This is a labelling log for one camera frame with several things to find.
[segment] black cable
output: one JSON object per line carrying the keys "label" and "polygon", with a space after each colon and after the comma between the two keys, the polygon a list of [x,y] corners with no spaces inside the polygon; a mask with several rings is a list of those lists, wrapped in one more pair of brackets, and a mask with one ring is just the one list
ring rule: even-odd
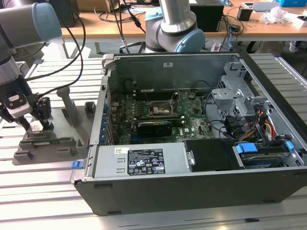
{"label": "black cable", "polygon": [[80,23],[81,23],[81,25],[82,25],[82,28],[83,28],[83,42],[82,42],[81,49],[79,50],[79,53],[78,53],[78,54],[77,54],[67,65],[65,65],[64,67],[62,67],[62,68],[60,68],[60,69],[58,69],[58,70],[56,70],[56,71],[54,71],[54,72],[52,72],[52,73],[47,73],[47,74],[44,74],[44,75],[39,75],[39,76],[27,78],[27,79],[25,79],[26,81],[33,81],[33,80],[41,79],[41,78],[48,77],[48,76],[51,76],[51,75],[53,75],[53,74],[56,74],[56,73],[59,73],[59,72],[63,71],[64,69],[66,69],[67,67],[69,67],[72,63],[74,63],[74,62],[77,60],[77,58],[81,55],[81,52],[82,52],[83,49],[84,49],[84,46],[85,46],[85,37],[86,37],[86,32],[85,32],[84,23],[83,23],[83,21],[81,20],[81,18],[79,17],[79,15],[78,15],[74,10],[72,10],[72,9],[70,8],[70,6],[66,4],[66,2],[63,2],[63,4],[65,4],[65,5],[70,9],[70,11],[77,17],[78,21],[80,21]]}
{"label": "black cable", "polygon": [[45,45],[46,45],[46,42],[44,42],[43,45],[37,51],[35,51],[34,53],[26,55],[26,56],[23,56],[23,57],[14,58],[14,59],[15,59],[15,61],[20,61],[20,60],[23,60],[25,58],[30,58],[33,55],[37,54],[39,51],[41,51],[44,48]]}
{"label": "black cable", "polygon": [[[96,8],[94,8],[94,13],[96,14],[96,16],[103,22],[107,22],[107,23],[116,23],[116,20],[110,20],[108,19],[108,16],[109,16],[109,13],[108,12],[102,12],[101,14],[98,14],[96,12]],[[138,13],[136,14],[135,16],[140,16],[142,14],[145,14],[145,12],[141,12],[141,13]],[[131,23],[133,22],[132,18],[131,17],[128,17],[128,18],[124,18],[121,20],[122,23]]]}
{"label": "black cable", "polygon": [[226,40],[227,36],[229,36],[229,34],[228,34],[228,18],[226,18],[224,15],[223,15],[222,17],[224,18],[224,22],[225,22],[225,25],[226,25],[226,35],[225,35],[225,37],[224,37],[224,40],[223,40],[222,45],[220,46],[219,52],[220,52],[221,49],[223,48],[223,45],[224,45],[224,43],[225,43],[225,40]]}
{"label": "black cable", "polygon": [[229,14],[230,11],[232,11],[232,10],[234,10],[234,9],[237,9],[237,8],[240,8],[240,7],[241,7],[241,6],[231,8],[229,11],[227,11],[227,14]]}
{"label": "black cable", "polygon": [[206,99],[206,101],[205,101],[205,105],[204,105],[204,115],[205,115],[207,121],[210,123],[210,125],[211,125],[211,127],[212,127],[213,129],[215,129],[215,130],[218,131],[218,132],[223,133],[224,136],[227,137],[228,139],[237,141],[237,139],[233,138],[233,137],[230,136],[228,133],[226,133],[226,132],[224,132],[224,131],[221,131],[220,129],[218,129],[217,127],[215,127],[215,126],[213,126],[213,125],[211,124],[212,122],[214,122],[214,121],[216,121],[216,120],[209,121],[209,119],[208,119],[208,117],[207,117],[207,113],[206,113],[206,108],[207,108],[207,104],[208,104],[208,100],[209,100],[210,96],[212,96],[211,93],[208,95],[208,97],[207,97],[207,99]]}
{"label": "black cable", "polygon": [[[83,21],[81,20],[81,18],[79,17],[79,15],[78,15],[74,10],[72,10],[72,9],[70,8],[69,5],[67,5],[66,3],[64,3],[64,4],[70,9],[70,11],[71,11],[73,14],[76,15],[76,17],[78,18],[78,20],[80,21],[80,23],[81,23],[81,25],[82,25],[82,29],[83,29],[83,42],[82,42],[82,48],[83,48],[83,47],[85,46],[85,41],[86,41],[86,30],[85,30],[85,25],[84,25]],[[65,28],[68,30],[68,32],[70,33],[72,39],[73,39],[74,42],[76,43],[76,46],[77,46],[77,48],[78,48],[78,50],[79,50],[79,56],[80,56],[80,59],[81,59],[81,69],[80,69],[79,76],[78,76],[74,81],[72,81],[72,82],[69,83],[69,84],[65,84],[65,85],[56,87],[56,88],[54,88],[54,89],[51,89],[51,90],[49,90],[49,91],[47,91],[47,92],[45,92],[45,93],[39,94],[39,97],[43,97],[43,96],[45,96],[45,95],[47,95],[47,94],[49,94],[49,93],[51,93],[51,92],[53,92],[53,91],[56,91],[56,90],[59,90],[59,89],[62,89],[62,88],[65,88],[65,87],[69,87],[69,86],[73,85],[74,83],[76,83],[76,82],[80,79],[80,77],[82,76],[82,73],[83,73],[83,57],[82,57],[82,53],[81,53],[81,52],[82,52],[82,48],[80,48],[80,46],[79,46],[79,44],[78,44],[78,42],[77,42],[75,36],[73,35],[73,33],[71,32],[71,30],[69,29],[69,27],[63,22],[63,20],[62,20],[59,16],[58,16],[58,18],[59,18],[59,20],[62,22],[62,24],[65,26]]]}
{"label": "black cable", "polygon": [[121,18],[121,9],[120,9],[120,0],[118,0],[118,5],[119,5],[119,23],[120,23],[120,30],[121,33],[123,33],[123,21]]}
{"label": "black cable", "polygon": [[303,72],[301,73],[301,75],[303,75],[306,70],[307,70],[307,65],[305,66],[305,68],[304,68]]}
{"label": "black cable", "polygon": [[219,128],[219,130],[220,130],[220,131],[219,131],[219,138],[221,138],[221,129],[222,129],[222,128],[226,129],[225,126]]}
{"label": "black cable", "polygon": [[212,90],[214,89],[213,87],[212,87],[212,85],[210,85],[208,82],[206,82],[205,80],[197,80],[196,82],[194,82],[192,85],[191,85],[191,89],[194,89],[195,88],[195,86],[196,86],[196,84],[198,83],[198,82],[204,82],[206,85],[208,85]]}
{"label": "black cable", "polygon": [[120,29],[120,25],[119,25],[119,22],[118,22],[116,13],[115,13],[115,7],[114,7],[114,4],[113,4],[113,1],[111,0],[110,3],[111,3],[112,10],[113,10],[113,12],[114,12],[114,16],[115,16],[115,20],[116,20],[116,25],[117,25],[117,27],[118,27],[118,31],[119,31],[119,35],[120,35],[121,41],[122,41],[122,43],[124,44],[127,53],[130,53],[130,51],[129,51],[128,47],[127,47],[127,42],[126,42],[126,40],[125,40],[123,31]]}
{"label": "black cable", "polygon": [[240,32],[238,32],[238,33],[236,33],[236,34],[234,34],[234,33],[232,33],[232,32],[230,32],[232,35],[240,35],[240,34],[242,34],[243,33],[243,31],[244,31],[244,29],[245,29],[245,27],[244,27],[244,24],[238,19],[238,18],[236,18],[236,17],[233,17],[233,16],[230,16],[230,15],[224,15],[223,14],[223,16],[225,16],[225,17],[231,17],[231,18],[233,18],[233,19],[235,19],[237,22],[239,22],[239,23],[241,23],[241,25],[242,25],[242,31]]}
{"label": "black cable", "polygon": [[144,34],[146,34],[145,30],[142,28],[142,25],[141,25],[139,19],[138,19],[135,15],[133,15],[133,14],[131,13],[131,11],[130,11],[130,9],[129,9],[127,3],[126,3],[126,0],[123,0],[123,2],[124,2],[124,4],[125,4],[125,6],[126,6],[128,12],[129,12],[131,18],[133,19],[134,24],[135,24],[138,28],[140,28],[140,29],[144,32]]}

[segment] power supply label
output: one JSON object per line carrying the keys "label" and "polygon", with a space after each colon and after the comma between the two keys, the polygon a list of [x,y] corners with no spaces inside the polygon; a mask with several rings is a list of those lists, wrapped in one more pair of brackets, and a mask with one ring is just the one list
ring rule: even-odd
{"label": "power supply label", "polygon": [[130,176],[165,173],[162,149],[128,151],[128,174]]}

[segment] black box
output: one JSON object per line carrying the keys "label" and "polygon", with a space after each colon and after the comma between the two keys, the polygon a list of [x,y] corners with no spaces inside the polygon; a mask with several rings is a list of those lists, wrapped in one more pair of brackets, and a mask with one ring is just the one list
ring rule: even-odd
{"label": "black box", "polygon": [[253,12],[253,9],[240,7],[239,11],[238,11],[237,18],[240,21],[247,22],[247,21],[249,21],[249,18],[250,18],[250,15],[251,15],[252,12]]}
{"label": "black box", "polygon": [[192,0],[191,11],[196,14],[197,26],[204,32],[217,32],[224,5],[219,0]]}

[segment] electronic device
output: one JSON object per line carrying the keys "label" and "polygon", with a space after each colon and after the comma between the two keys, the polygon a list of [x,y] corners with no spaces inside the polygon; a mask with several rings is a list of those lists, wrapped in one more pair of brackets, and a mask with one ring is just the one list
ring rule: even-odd
{"label": "electronic device", "polygon": [[248,54],[102,63],[85,175],[74,177],[95,214],[278,203],[307,185],[307,125]]}
{"label": "electronic device", "polygon": [[307,0],[276,0],[280,2],[281,7],[304,7]]}
{"label": "electronic device", "polygon": [[197,18],[197,26],[204,32],[217,32],[224,5],[219,0],[195,0],[190,2],[191,11]]}
{"label": "electronic device", "polygon": [[280,2],[243,2],[242,5],[253,9],[255,13],[265,13],[270,12],[276,6],[280,6]]}
{"label": "electronic device", "polygon": [[250,8],[244,8],[244,7],[239,7],[238,15],[236,18],[238,18],[240,21],[249,21],[250,15],[253,12],[253,9]]}

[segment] gray robot arm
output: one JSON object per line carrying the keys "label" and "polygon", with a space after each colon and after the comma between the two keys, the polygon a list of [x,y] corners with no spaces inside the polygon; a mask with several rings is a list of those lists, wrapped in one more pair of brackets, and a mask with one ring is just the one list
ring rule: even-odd
{"label": "gray robot arm", "polygon": [[50,4],[28,3],[27,0],[5,0],[4,6],[10,4],[12,8],[0,10],[0,116],[9,122],[27,113],[40,120],[45,118],[42,111],[35,110],[36,104],[28,101],[32,92],[9,50],[62,35],[60,23]]}
{"label": "gray robot arm", "polygon": [[161,7],[146,13],[146,52],[198,52],[205,36],[197,28],[189,0],[159,0]]}

